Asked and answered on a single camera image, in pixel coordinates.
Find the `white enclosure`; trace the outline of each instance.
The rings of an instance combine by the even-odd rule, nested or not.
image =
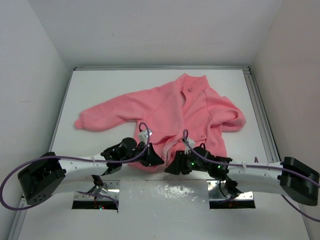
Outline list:
[[[228,89],[224,89],[222,82],[214,88],[238,102],[249,119],[247,126],[250,129],[223,135],[229,155],[250,162],[254,154],[261,161],[269,162],[293,156],[320,171],[319,12],[319,0],[0,0],[0,181],[19,164],[47,152],[53,135],[55,141],[51,147],[55,151],[84,156],[95,154],[117,143],[127,133],[133,133],[133,123],[108,131],[116,134],[117,139],[105,138],[105,132],[90,134],[71,127],[79,111],[126,91],[125,88],[116,89],[114,81],[109,85],[116,91],[100,92],[81,104],[66,100],[64,112],[68,110],[70,115],[61,115],[59,128],[54,133],[70,75],[75,67],[82,66],[157,65],[171,66],[171,69],[178,69],[174,66],[181,65],[249,66],[244,68],[244,74],[236,70],[231,74],[232,71],[226,69],[212,72],[213,75],[219,72],[218,75],[226,81],[235,81],[239,77],[239,81]],[[195,69],[188,69],[190,74],[198,74]],[[71,83],[75,79],[81,82],[83,78],[81,84],[87,89],[102,91],[95,89],[94,85],[99,78],[87,79],[85,74],[90,73],[78,70],[73,73]],[[173,80],[175,74],[167,75],[166,81]],[[164,78],[154,81],[158,82],[150,82],[150,86],[160,85]],[[81,84],[79,89],[77,86],[69,88],[71,99],[74,98],[72,94],[81,91]],[[139,84],[133,86],[137,90],[142,87]],[[67,148],[64,144],[65,136],[74,142],[72,147]],[[245,152],[243,142],[249,136],[256,140],[249,142],[255,150]],[[88,148],[84,139],[95,144]],[[146,214],[143,222],[150,226],[150,232],[136,232],[135,236],[140,239],[170,239],[176,231],[181,233],[177,236],[179,239],[320,238],[319,223],[304,218],[305,228],[301,216],[276,195],[254,194],[257,209],[226,212],[208,210],[208,191],[203,184],[206,176],[200,173],[195,176],[199,182],[190,182],[189,176],[178,181],[165,174],[151,176],[137,170],[129,171],[129,168],[114,177],[123,179],[119,214],[90,213],[104,223],[99,223],[102,232],[109,229],[106,228],[108,224],[120,226],[122,223],[118,221],[125,214],[133,222],[129,226],[131,231],[141,229],[132,213],[133,208],[144,206],[150,209],[150,215]],[[130,181],[138,181],[136,178],[154,181],[145,183],[146,191],[139,188],[142,192],[131,195],[136,198],[127,204],[124,197],[130,197],[130,191],[136,186]],[[184,198],[164,199],[153,188],[162,186],[162,181],[169,181],[169,178],[172,188],[162,190],[174,190],[176,186],[197,190]],[[4,189],[4,198],[17,207],[21,194],[18,180],[13,176]],[[150,194],[154,194],[154,202],[147,201]],[[76,223],[80,222],[81,229],[71,232],[71,237],[92,239],[96,236],[96,233],[86,231],[90,228],[92,215],[71,210],[72,194],[54,196],[51,200],[51,204],[46,202],[27,214],[18,212],[17,215],[0,205],[0,240],[7,240],[8,236],[10,240],[17,240],[20,231],[16,230],[24,224],[24,216],[28,225],[23,225],[20,240],[66,239],[62,234],[78,227]],[[164,203],[172,203],[177,208],[168,210]],[[184,212],[195,203],[198,203],[198,211]],[[319,206],[300,207],[320,218]],[[170,216],[174,217],[176,228],[171,220],[165,222]],[[114,218],[118,224],[105,218]],[[189,220],[184,222],[186,218],[192,218],[196,225],[191,225]],[[200,224],[204,219],[212,225]],[[39,233],[41,227],[47,235]],[[126,236],[125,231],[121,234],[123,238]]]

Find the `sweatshirt collar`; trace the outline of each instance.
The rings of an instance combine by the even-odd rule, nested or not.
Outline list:
[[[209,87],[206,75],[203,76],[190,76],[184,73],[176,81],[180,91],[188,90],[189,92],[202,91]]]

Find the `pink sweatshirt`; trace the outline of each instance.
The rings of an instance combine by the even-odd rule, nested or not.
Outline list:
[[[226,157],[222,132],[237,132],[246,123],[243,113],[225,96],[209,87],[207,77],[183,74],[177,80],[159,87],[117,96],[90,107],[75,121],[77,129],[100,132],[136,120],[134,138],[137,142],[138,125],[145,122],[152,130],[150,142],[162,157],[162,166],[144,167],[139,162],[132,166],[148,172],[164,170],[178,150],[184,150],[183,130],[195,146],[205,147],[215,156]]]

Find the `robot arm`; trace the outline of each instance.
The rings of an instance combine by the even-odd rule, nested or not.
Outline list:
[[[99,176],[119,171],[123,163],[139,155],[146,146],[145,133],[141,133],[140,139],[142,141],[137,145],[133,138],[124,138],[119,144],[107,148],[101,154],[84,157],[90,160],[89,162],[70,161],[58,157],[55,159],[54,152],[46,153],[44,156],[53,156],[54,159],[34,162],[18,174],[27,204],[38,205],[58,193],[102,193],[105,188]],[[213,156],[204,147],[198,146],[193,150],[206,159],[222,164],[204,161],[191,151],[177,151],[165,172],[174,175],[186,175],[192,171],[207,172],[210,177],[225,181],[225,190],[232,197],[244,192],[264,192],[289,196],[304,205],[318,204],[317,186],[283,170],[295,171],[319,183],[319,173],[295,158],[286,157],[283,162],[267,164],[254,163],[254,167],[247,168],[243,163],[225,165],[232,159]],[[154,151],[152,143],[148,144],[147,150],[135,162],[140,162],[145,167],[164,164]]]
[[[101,154],[82,158],[88,159],[88,162],[54,158],[54,152],[44,154],[42,157],[51,156],[51,159],[34,162],[18,173],[27,204],[38,205],[59,193],[102,193],[106,188],[100,176],[119,171],[122,163],[141,154],[147,141],[144,136],[140,139],[143,141],[137,145],[133,138],[124,138],[119,144],[107,148]],[[146,151],[134,162],[139,162],[145,167],[165,163],[156,154],[152,143],[148,144]]]
[[[245,192],[263,192],[288,196],[294,201],[316,206],[318,204],[318,187],[309,180],[319,183],[319,173],[293,157],[285,157],[282,162],[253,163],[246,167],[244,163],[232,162],[229,157],[213,156],[205,146],[193,148],[206,159],[220,162],[210,163],[196,156],[192,151],[177,151],[173,162],[165,169],[166,173],[179,175],[192,171],[207,172],[216,180],[225,181],[224,187],[232,196]],[[297,172],[305,178],[290,174],[286,170]]]

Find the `purple cable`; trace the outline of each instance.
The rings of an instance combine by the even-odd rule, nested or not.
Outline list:
[[[146,145],[144,147],[144,149],[142,150],[142,152],[140,152],[137,156],[133,157],[133,158],[130,158],[130,159],[127,159],[127,160],[123,160],[121,161],[121,164],[128,164],[128,163],[131,163],[133,162],[134,160],[140,158],[144,153],[145,151],[147,150],[148,148],[148,145],[149,145],[149,142],[150,142],[150,131],[149,131],[149,128],[147,126],[147,124],[145,124],[144,122],[141,122],[139,124],[139,128],[141,128],[141,125],[144,125],[145,126],[145,129],[148,133],[148,138],[147,138],[147,141],[146,141]],[[87,162],[87,163],[110,163],[110,164],[118,164],[119,161],[114,161],[114,160],[91,160],[91,159],[84,159],[84,158],[80,158],[80,157],[73,157],[73,156],[42,156],[42,157],[39,157],[39,158],[35,158],[33,160],[30,160],[30,161],[27,161],[23,164],[21,164],[20,166],[17,166],[15,169],[13,169],[3,180],[3,182],[1,183],[1,186],[0,186],[0,203],[6,208],[6,209],[9,209],[9,210],[13,210],[13,211],[22,211],[22,210],[27,210],[27,209],[31,209],[35,206],[38,206],[37,205],[30,205],[30,206],[25,206],[25,207],[13,207],[13,206],[10,206],[8,205],[5,200],[4,200],[4,188],[5,188],[5,185],[7,183],[7,181],[9,180],[9,178],[15,173],[17,172],[19,169],[22,169],[23,167],[29,165],[29,164],[32,164],[32,163],[35,163],[35,162],[39,162],[39,161],[42,161],[42,160],[52,160],[52,159],[67,159],[67,160],[76,160],[76,161],[81,161],[81,162]],[[89,195],[89,196],[94,196],[94,197],[104,197],[104,198],[107,198],[107,199],[111,199],[115,205],[117,206],[118,208],[118,202],[109,197],[109,196],[104,196],[104,195],[100,195],[100,194],[91,194],[91,193],[85,193],[85,195]]]
[[[204,156],[201,156],[199,153],[197,153],[190,145],[189,145],[189,142],[187,140],[188,138],[188,135],[189,135],[189,132],[187,129],[183,130],[183,140],[185,142],[185,144],[188,146],[188,148],[191,150],[191,152],[193,152],[197,157],[199,157],[200,159],[208,162],[208,163],[212,163],[212,164],[218,164],[218,165],[224,165],[224,166],[232,166],[232,167],[243,167],[242,164],[236,164],[236,163],[226,163],[226,162],[219,162],[219,161],[213,161],[213,160],[210,160],[210,159],[207,159],[205,158]],[[255,158],[254,161],[256,163],[258,163],[258,158]],[[282,167],[277,167],[277,166],[261,166],[261,165],[252,165],[252,164],[246,164],[246,167],[247,168],[253,168],[253,169],[274,169],[274,170],[280,170],[280,171],[284,171],[284,172],[287,172],[287,173],[290,173],[290,174],[293,174],[293,175],[296,175],[302,179],[305,179],[307,181],[309,181],[310,183],[316,185],[318,188],[320,188],[320,184],[313,181],[312,179],[309,179],[308,177],[298,173],[298,172],[295,172],[295,171],[292,171],[290,169],[286,169],[286,168],[282,168]],[[316,219],[312,216],[309,216],[307,215],[306,213],[302,212],[300,209],[298,209],[296,206],[294,206],[285,196],[281,195],[284,200],[291,206],[293,207],[295,210],[297,210],[300,214],[302,214],[303,216],[305,216],[306,218],[308,219],[311,219],[315,222],[318,222],[320,223],[320,219]]]

